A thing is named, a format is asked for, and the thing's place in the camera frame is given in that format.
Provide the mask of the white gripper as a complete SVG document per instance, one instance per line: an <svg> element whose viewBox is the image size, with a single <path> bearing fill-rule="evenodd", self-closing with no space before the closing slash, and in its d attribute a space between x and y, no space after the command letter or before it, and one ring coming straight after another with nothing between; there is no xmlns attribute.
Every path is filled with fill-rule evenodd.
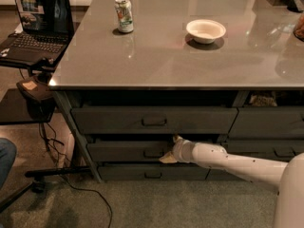
<svg viewBox="0 0 304 228"><path fill-rule="evenodd" d="M180 135L173 136L173 149L172 152L167 152L159 158L161 163L169 164L176 162L190 163L194 161L193 148L195 144L187 141Z"/></svg>

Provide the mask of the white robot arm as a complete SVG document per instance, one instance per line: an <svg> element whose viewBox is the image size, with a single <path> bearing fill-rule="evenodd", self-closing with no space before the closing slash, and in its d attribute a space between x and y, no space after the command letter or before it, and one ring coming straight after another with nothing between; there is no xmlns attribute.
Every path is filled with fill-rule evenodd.
<svg viewBox="0 0 304 228"><path fill-rule="evenodd" d="M304 227L304 154L289 162L230 154L221 145L173 137L162 163L194 163L222 170L276 193L273 228Z"/></svg>

